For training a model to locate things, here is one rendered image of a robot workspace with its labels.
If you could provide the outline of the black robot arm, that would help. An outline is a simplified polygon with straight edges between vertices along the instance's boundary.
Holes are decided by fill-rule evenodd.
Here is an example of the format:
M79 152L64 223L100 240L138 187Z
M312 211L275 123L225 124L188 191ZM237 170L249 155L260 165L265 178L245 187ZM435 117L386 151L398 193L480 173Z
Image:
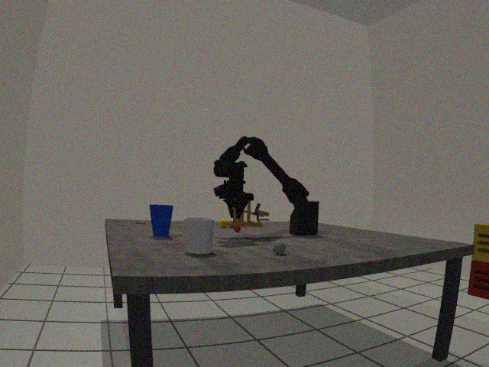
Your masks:
M247 148L245 146L250 144ZM308 202L309 191L296 179L289 175L281 168L281 166L268 154L268 149L264 141L259 138L240 138L234 146L229 147L220 157L214 162L214 175L217 177L229 178L244 178L244 167L247 167L244 161L235 162L239 159L240 151L252 156L254 159L261 161L269 171L282 183L282 191L287 195L294 209L299 201ZM215 196L224 196L227 193L234 191L234 186L230 180L228 183L224 180L222 185L215 187Z

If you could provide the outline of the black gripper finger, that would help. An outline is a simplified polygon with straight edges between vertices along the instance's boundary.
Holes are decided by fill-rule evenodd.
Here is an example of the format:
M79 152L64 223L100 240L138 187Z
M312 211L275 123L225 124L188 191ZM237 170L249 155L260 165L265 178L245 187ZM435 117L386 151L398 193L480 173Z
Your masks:
M236 201L236 200L223 200L223 201L225 203L227 203L228 210L229 210L229 213L230 213L230 217L233 218L233 209L232 209L232 207L235 208L235 204L232 201Z
M240 219L241 214L243 213L249 201L232 201L232 202L235 204L236 218Z

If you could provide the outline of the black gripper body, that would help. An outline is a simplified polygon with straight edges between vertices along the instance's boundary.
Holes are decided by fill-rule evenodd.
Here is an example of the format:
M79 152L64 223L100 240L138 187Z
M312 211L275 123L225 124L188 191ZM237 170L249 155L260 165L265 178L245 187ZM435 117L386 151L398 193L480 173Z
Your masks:
M226 195L219 197L219 199L225 200L235 200L236 201L248 201L254 200L254 195L252 193L243 192L243 187L245 184L244 178L229 178L234 186L234 191L232 193L227 193ZM227 183L229 182L227 180Z

